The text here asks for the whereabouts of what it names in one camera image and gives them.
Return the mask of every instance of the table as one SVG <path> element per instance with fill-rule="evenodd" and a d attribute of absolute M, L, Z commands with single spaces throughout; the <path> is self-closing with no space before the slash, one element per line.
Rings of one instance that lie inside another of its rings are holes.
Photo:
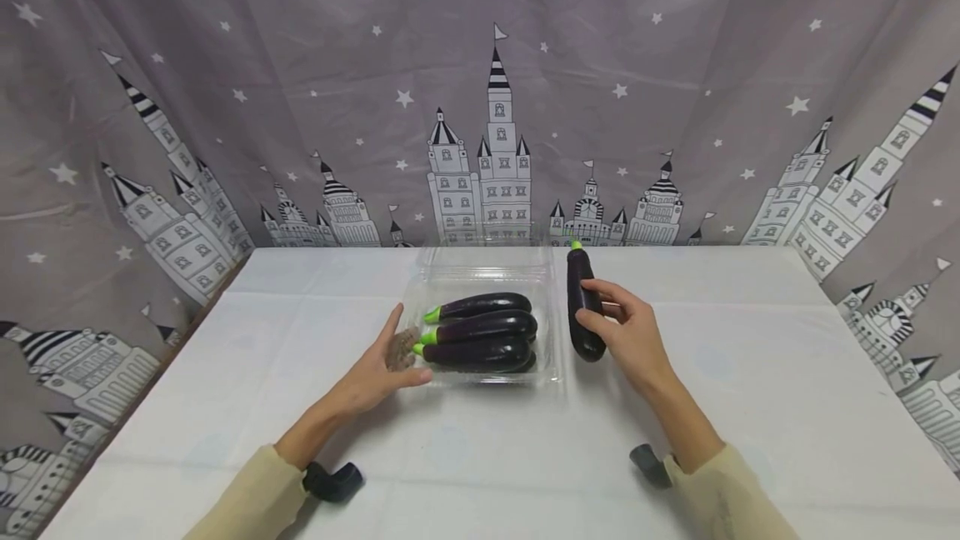
<path fill-rule="evenodd" d="M 794 251 L 589 252 L 654 304 L 678 374 L 803 538 L 960 538 L 960 483 Z M 373 340 L 417 255 L 255 251 L 44 540 L 180 538 Z M 352 460 L 365 488 L 283 537 L 698 538 L 628 460 L 666 452 L 652 414 L 610 357 L 561 342 L 553 386 L 417 388 L 361 418 L 320 460 Z"/>

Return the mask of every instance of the gray curtain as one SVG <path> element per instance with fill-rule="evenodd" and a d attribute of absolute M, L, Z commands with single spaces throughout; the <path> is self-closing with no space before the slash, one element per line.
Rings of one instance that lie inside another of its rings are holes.
<path fill-rule="evenodd" d="M 960 471 L 960 0 L 2 0 L 0 18 L 7 538 L 254 246 L 791 245 Z"/>

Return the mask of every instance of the eggplant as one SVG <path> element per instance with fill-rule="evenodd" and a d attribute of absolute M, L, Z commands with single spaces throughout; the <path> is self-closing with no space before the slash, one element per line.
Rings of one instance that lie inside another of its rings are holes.
<path fill-rule="evenodd" d="M 522 368 L 532 350 L 523 337 L 500 337 L 450 344 L 415 344 L 423 361 L 474 373 L 509 373 Z"/>
<path fill-rule="evenodd" d="M 530 299 L 523 294 L 516 292 L 491 292 L 489 294 L 478 294 L 476 296 L 467 296 L 453 302 L 447 302 L 446 305 L 434 308 L 433 311 L 423 315 L 423 321 L 426 323 L 443 323 L 451 319 L 472 318 L 473 315 L 490 313 L 493 311 L 507 311 L 511 308 L 518 308 L 520 311 L 530 313 L 533 307 L 530 305 Z"/>
<path fill-rule="evenodd" d="M 471 343 L 474 340 L 520 338 L 532 343 L 537 319 L 525 311 L 494 311 L 457 319 L 426 332 L 421 344 Z"/>
<path fill-rule="evenodd" d="M 583 361 L 594 363 L 600 361 L 600 357 L 607 351 L 607 344 L 596 333 L 580 325 L 577 312 L 581 308 L 587 308 L 602 315 L 603 302 L 599 293 L 583 287 L 583 280 L 593 280 L 590 257 L 580 242 L 573 241 L 570 252 L 567 253 L 567 320 L 570 324 L 570 342 Z"/>

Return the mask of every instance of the clear plastic container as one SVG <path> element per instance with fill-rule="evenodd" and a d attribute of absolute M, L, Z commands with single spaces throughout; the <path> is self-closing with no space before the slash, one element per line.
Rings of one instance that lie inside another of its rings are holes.
<path fill-rule="evenodd" d="M 541 384 L 560 381 L 557 349 L 560 320 L 554 294 L 553 253 L 536 224 L 529 237 L 485 235 L 472 242 L 442 242 L 424 248 L 417 273 L 403 296 L 403 317 L 397 329 L 416 326 L 421 333 L 431 326 L 423 315 L 436 306 L 484 293 L 521 293 L 530 299 L 537 319 L 537 339 L 531 345 L 537 364 L 524 373 L 468 373 L 451 371 L 418 358 L 418 366 L 434 370 L 438 386 L 472 383 Z"/>

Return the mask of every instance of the hand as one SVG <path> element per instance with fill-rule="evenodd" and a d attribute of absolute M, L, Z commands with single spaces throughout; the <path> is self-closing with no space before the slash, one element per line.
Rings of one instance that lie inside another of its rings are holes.
<path fill-rule="evenodd" d="M 646 395 L 664 383 L 675 381 L 676 374 L 663 348 L 653 307 L 616 283 L 583 280 L 582 286 L 600 293 L 606 317 L 581 308 L 576 314 L 577 321 L 607 344 L 633 389 Z"/>
<path fill-rule="evenodd" d="M 350 367 L 347 375 L 273 445 L 285 462 L 297 469 L 306 468 L 327 440 L 350 419 L 376 407 L 399 388 L 430 382 L 433 372 L 429 369 L 410 368 L 415 359 L 410 347 L 416 343 L 417 334 L 396 336 L 400 313 L 403 313 L 402 304 L 393 308 L 377 340 Z"/>

